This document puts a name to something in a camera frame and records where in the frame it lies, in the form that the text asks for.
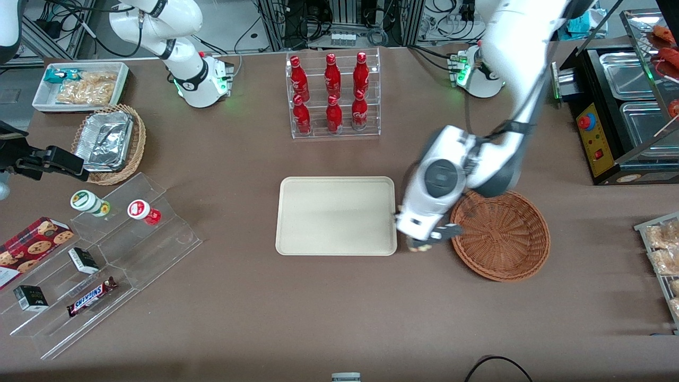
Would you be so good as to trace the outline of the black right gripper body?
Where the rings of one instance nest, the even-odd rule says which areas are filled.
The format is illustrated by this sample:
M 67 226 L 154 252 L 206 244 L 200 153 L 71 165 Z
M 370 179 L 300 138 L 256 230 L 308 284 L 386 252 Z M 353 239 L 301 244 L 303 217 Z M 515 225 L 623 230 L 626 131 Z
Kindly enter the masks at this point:
M 31 146 L 29 133 L 1 121 L 1 171 L 25 177 L 51 172 L 45 162 L 46 150 Z

